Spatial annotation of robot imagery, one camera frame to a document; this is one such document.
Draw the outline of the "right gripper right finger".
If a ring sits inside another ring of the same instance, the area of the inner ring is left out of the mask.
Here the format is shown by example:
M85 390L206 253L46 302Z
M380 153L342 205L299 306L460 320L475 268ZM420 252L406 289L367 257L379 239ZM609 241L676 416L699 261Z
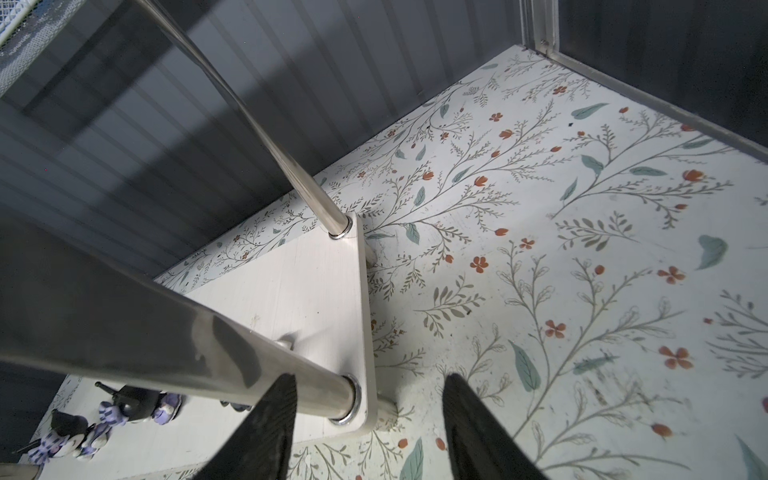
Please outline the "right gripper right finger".
M442 411L455 479L546 479L456 373L445 379Z

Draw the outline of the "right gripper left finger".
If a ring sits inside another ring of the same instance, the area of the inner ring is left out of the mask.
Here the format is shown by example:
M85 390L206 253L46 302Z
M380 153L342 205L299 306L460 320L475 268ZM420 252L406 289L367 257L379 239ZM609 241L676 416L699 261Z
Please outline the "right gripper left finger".
M285 479L296 415L296 378L283 374L194 479Z

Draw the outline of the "black purple toy figure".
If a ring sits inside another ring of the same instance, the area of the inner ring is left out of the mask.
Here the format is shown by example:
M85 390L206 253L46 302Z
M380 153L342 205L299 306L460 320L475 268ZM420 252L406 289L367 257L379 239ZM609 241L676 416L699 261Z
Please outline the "black purple toy figure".
M128 385L115 390L100 381L96 381L95 386L111 397L110 401L102 401L98 408L100 421L110 426L148 420L166 425L177 417L183 405L180 394Z
M90 460L108 443L111 431L109 423L90 423L83 416L54 410L48 433L17 450L17 453L38 466L67 456Z

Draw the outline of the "white two-tier shelf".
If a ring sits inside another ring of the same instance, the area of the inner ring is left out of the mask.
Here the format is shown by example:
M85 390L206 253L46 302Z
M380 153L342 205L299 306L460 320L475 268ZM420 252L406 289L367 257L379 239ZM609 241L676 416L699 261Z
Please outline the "white two-tier shelf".
M363 403L358 379L7 215L1 219L1 358L252 408L279 376L292 374L297 414L338 423L353 419Z

